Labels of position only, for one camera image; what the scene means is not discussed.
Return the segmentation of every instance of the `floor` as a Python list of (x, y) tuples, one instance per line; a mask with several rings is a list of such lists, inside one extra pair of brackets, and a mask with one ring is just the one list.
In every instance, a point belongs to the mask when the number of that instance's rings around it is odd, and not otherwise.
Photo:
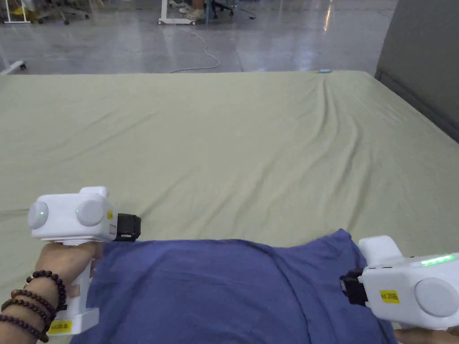
[[(241, 2), (231, 18), (180, 26), (200, 35), (221, 61), (199, 72), (362, 70), (374, 74), (397, 0), (260, 0)], [(0, 25), (10, 60), (29, 74), (168, 73), (211, 67), (204, 43), (157, 24), (161, 2), (112, 0), (89, 20)]]

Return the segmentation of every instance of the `yellow label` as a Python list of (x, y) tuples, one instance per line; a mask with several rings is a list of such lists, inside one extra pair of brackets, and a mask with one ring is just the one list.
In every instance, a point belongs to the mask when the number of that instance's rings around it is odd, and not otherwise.
[(381, 293), (382, 302), (400, 303), (396, 290), (380, 290), (379, 292)]
[(61, 334), (72, 332), (72, 320), (54, 320), (48, 334)]

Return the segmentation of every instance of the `shoe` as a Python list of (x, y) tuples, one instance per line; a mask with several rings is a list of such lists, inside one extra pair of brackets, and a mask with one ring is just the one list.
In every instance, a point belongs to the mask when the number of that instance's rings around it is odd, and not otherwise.
[(185, 7), (186, 6), (186, 2), (184, 2), (184, 1), (175, 2), (174, 0), (169, 0), (169, 5), (171, 5), (172, 7)]
[(206, 19), (206, 11), (204, 10), (194, 10), (186, 15), (187, 19), (190, 20), (201, 20)]
[(179, 9), (180, 13), (183, 13), (183, 14), (188, 14), (190, 13), (191, 11), (193, 11), (193, 8), (188, 5), (188, 4), (185, 4), (185, 6), (183, 6), (182, 8)]

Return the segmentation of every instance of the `handheld controller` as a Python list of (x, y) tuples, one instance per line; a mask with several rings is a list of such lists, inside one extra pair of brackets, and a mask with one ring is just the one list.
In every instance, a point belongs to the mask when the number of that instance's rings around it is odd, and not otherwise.
[[(108, 189), (103, 186), (82, 188), (78, 194), (40, 196), (28, 213), (32, 237), (69, 246), (135, 241), (140, 235), (140, 218), (119, 214), (107, 198)], [(78, 334), (98, 324), (99, 309), (86, 308), (90, 270), (91, 264), (73, 283), (79, 287), (79, 296), (67, 298), (67, 309), (57, 313), (48, 335)]]
[(351, 304), (403, 327), (459, 325), (459, 253), (405, 258), (388, 236), (362, 239), (358, 247), (368, 266), (340, 277)]

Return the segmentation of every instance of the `blue object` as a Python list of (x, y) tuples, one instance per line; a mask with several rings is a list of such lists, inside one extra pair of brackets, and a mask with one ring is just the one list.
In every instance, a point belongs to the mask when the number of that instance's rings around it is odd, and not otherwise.
[(350, 234), (291, 248), (243, 240), (106, 244), (72, 344), (397, 344), (390, 323), (349, 304), (339, 277), (366, 265)]

